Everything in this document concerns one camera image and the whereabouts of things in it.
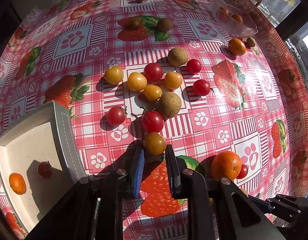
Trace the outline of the brown longan cluster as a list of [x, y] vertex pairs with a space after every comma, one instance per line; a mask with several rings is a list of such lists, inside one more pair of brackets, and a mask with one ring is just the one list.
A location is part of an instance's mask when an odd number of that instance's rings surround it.
[[189, 55], [184, 48], [175, 47], [168, 53], [168, 61], [170, 64], [176, 67], [180, 67], [187, 63]]
[[163, 94], [157, 102], [156, 110], [162, 115], [163, 118], [173, 118], [178, 114], [182, 107], [180, 97], [172, 92]]

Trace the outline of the tangerine in bowl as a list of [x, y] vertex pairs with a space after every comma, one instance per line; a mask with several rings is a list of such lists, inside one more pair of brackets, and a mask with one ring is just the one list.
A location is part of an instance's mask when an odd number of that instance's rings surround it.
[[226, 7], [219, 7], [219, 12], [221, 16], [229, 16], [229, 10]]
[[231, 18], [239, 24], [243, 24], [243, 18], [239, 14], [231, 14]]

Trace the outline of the red cherry tomato cluster centre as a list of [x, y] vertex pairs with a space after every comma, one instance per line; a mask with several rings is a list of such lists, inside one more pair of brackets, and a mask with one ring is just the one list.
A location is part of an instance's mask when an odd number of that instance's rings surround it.
[[159, 81], [163, 77], [163, 69], [158, 63], [149, 63], [143, 69], [143, 75], [146, 77], [148, 83]]

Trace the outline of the brown longan on leaf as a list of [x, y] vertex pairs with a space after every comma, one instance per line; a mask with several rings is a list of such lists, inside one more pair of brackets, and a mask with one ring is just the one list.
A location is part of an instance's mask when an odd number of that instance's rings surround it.
[[174, 23], [169, 18], [161, 18], [157, 23], [157, 29], [159, 31], [168, 32], [170, 31], [174, 26]]

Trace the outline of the pink strawberry patterned tablecloth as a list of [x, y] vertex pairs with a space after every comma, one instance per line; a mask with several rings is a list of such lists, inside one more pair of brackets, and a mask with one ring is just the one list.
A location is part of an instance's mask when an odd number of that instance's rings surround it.
[[[64, 0], [49, 10], [34, 8], [0, 58], [0, 136], [25, 114], [54, 101], [69, 111], [86, 175], [98, 178], [132, 143], [145, 135], [138, 122], [149, 106], [126, 81], [111, 85], [104, 72], [120, 66], [124, 76], [149, 63], [183, 76], [174, 90], [182, 102], [161, 135], [177, 155], [205, 162], [233, 150], [248, 166], [238, 187], [259, 199], [308, 192], [308, 93], [293, 56], [274, 26], [250, 0], [224, 0], [258, 27], [254, 48], [232, 55], [234, 35], [213, 18], [214, 0]], [[161, 18], [173, 28], [159, 31]], [[169, 63], [172, 48], [184, 48], [202, 69]], [[210, 83], [206, 96], [195, 81]], [[112, 126], [107, 113], [126, 109]], [[16, 239], [29, 233], [20, 225], [0, 176], [0, 212]]]

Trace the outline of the clear glass bowl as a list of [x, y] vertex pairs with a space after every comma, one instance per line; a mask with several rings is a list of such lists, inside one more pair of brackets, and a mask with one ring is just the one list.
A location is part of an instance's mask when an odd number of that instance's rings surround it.
[[[226, 7], [229, 10], [229, 16], [221, 16], [219, 7]], [[254, 36], [258, 32], [257, 25], [246, 13], [227, 4], [224, 0], [214, 0], [211, 5], [211, 13], [214, 20], [222, 26], [228, 33], [242, 38]], [[231, 14], [239, 14], [243, 18], [243, 24], [239, 24], [231, 18]]]

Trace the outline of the large orange tangerine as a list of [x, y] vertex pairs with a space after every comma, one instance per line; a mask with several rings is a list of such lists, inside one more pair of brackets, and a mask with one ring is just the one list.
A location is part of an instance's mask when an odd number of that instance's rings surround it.
[[211, 163], [211, 176], [214, 179], [221, 179], [227, 177], [234, 180], [241, 171], [241, 158], [232, 151], [223, 151], [215, 155]]

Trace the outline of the yellow cherry tomato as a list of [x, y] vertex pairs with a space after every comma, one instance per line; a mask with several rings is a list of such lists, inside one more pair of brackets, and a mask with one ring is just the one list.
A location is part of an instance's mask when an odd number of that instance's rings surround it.
[[123, 70], [120, 66], [113, 66], [106, 70], [104, 79], [112, 85], [117, 85], [124, 78]]
[[143, 147], [148, 156], [162, 154], [166, 149], [166, 140], [156, 132], [148, 133], [143, 140]]
[[164, 77], [165, 87], [170, 90], [179, 88], [183, 82], [183, 76], [177, 72], [168, 72]]
[[156, 85], [147, 85], [143, 90], [144, 96], [150, 102], [157, 101], [162, 96], [162, 93], [162, 89]]
[[140, 92], [147, 86], [146, 77], [138, 72], [132, 72], [127, 80], [128, 89], [133, 92]]

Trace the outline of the tangerine in bowl left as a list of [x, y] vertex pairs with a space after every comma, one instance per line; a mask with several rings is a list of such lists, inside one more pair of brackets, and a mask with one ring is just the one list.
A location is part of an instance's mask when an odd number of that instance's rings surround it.
[[229, 16], [229, 10], [226, 7], [219, 7], [219, 12], [221, 16]]

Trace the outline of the white rectangular tray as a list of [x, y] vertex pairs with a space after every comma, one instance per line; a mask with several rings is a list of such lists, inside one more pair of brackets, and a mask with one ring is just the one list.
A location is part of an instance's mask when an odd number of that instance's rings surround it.
[[[48, 179], [38, 175], [42, 161], [51, 164], [52, 175]], [[25, 194], [13, 192], [9, 185], [11, 173], [23, 176]], [[85, 175], [69, 111], [54, 101], [25, 114], [0, 136], [1, 180], [26, 233]]]

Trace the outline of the red cherry tomato cluster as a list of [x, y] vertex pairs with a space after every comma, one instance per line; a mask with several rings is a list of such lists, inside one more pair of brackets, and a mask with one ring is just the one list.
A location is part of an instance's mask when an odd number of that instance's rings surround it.
[[210, 83], [206, 80], [199, 79], [194, 82], [193, 91], [197, 96], [206, 96], [211, 91]]
[[143, 75], [146, 77], [148, 83], [159, 81], [163, 77], [163, 69], [158, 63], [149, 63], [143, 69]]

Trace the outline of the red cherry tomato right cluster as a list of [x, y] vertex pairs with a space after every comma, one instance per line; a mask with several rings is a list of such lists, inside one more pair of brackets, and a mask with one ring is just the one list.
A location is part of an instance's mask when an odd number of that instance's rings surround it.
[[206, 96], [211, 91], [210, 83], [206, 80], [199, 79], [194, 82], [193, 91], [197, 96]]

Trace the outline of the tangerine in bowl right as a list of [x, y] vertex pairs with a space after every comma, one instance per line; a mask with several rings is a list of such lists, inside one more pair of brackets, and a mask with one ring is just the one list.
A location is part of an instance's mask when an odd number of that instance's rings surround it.
[[243, 24], [243, 18], [239, 14], [231, 14], [231, 18], [239, 24]]

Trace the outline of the brown longan near bowl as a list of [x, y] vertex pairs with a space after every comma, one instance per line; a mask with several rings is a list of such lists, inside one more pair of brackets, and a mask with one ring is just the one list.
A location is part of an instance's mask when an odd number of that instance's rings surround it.
[[247, 44], [248, 47], [252, 48], [252, 47], [255, 47], [256, 42], [255, 42], [254, 38], [248, 37], [246, 39], [246, 44]]

